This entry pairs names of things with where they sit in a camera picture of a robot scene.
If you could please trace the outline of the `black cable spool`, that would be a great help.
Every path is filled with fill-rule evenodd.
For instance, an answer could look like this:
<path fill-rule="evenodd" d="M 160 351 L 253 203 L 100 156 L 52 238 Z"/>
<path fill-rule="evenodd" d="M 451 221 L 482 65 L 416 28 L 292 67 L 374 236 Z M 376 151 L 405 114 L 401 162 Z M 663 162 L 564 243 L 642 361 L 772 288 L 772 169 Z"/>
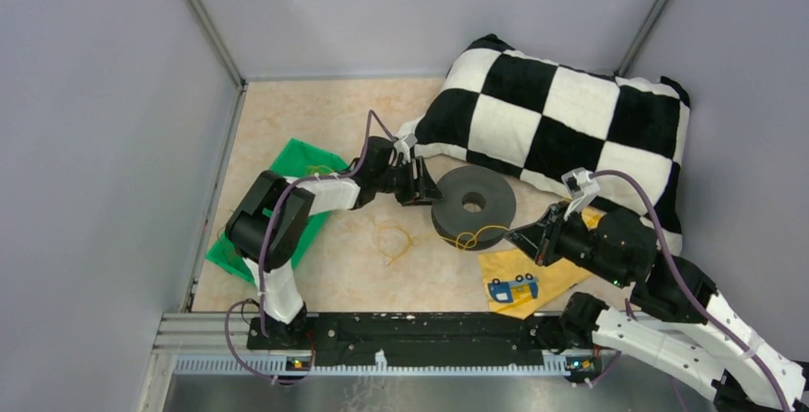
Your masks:
<path fill-rule="evenodd" d="M 464 166 L 446 173 L 437 186 L 444 198 L 432 204 L 431 220 L 446 242 L 480 251 L 503 239 L 516 215 L 516 196 L 502 175 Z"/>

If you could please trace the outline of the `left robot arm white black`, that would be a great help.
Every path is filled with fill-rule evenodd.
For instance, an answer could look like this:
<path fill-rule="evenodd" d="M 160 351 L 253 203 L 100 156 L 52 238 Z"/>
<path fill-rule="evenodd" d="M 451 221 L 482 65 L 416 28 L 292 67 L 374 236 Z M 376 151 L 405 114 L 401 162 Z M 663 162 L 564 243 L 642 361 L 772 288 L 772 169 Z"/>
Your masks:
<path fill-rule="evenodd" d="M 259 332 L 283 348 L 304 340 L 305 303 L 294 279 L 292 256 L 311 216 L 359 210 L 378 194 L 402 206 L 431 205 L 443 193 L 415 152 L 413 134 L 368 137 L 359 157 L 337 172 L 289 177 L 262 172 L 225 226 L 258 289 Z"/>

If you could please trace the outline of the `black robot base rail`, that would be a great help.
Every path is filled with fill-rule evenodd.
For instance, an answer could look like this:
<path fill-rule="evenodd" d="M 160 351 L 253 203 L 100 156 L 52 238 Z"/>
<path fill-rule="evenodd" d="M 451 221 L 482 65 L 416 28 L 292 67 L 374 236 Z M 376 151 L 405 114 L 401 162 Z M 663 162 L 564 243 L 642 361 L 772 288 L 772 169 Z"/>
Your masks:
<path fill-rule="evenodd" d="M 537 367 L 553 355 L 598 359 L 596 348 L 563 330 L 556 314 L 526 319 L 493 313 L 310 313 L 290 326 L 252 319 L 246 346 L 253 351 L 301 350 L 317 367 L 369 366 L 383 354 L 391 367 Z"/>

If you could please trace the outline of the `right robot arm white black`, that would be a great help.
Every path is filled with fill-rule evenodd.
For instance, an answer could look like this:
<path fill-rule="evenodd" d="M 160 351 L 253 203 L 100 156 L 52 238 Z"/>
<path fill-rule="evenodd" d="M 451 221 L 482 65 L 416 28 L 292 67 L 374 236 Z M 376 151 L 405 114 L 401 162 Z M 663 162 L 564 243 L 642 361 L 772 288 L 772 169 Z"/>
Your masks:
<path fill-rule="evenodd" d="M 566 259 L 631 288 L 629 303 L 659 322 L 649 327 L 587 293 L 570 296 L 559 319 L 568 347 L 611 348 L 690 386 L 719 411 L 805 411 L 808 364 L 766 343 L 715 282 L 683 257 L 667 260 L 657 235 L 619 209 L 587 226 L 565 202 L 505 239 L 540 266 Z"/>

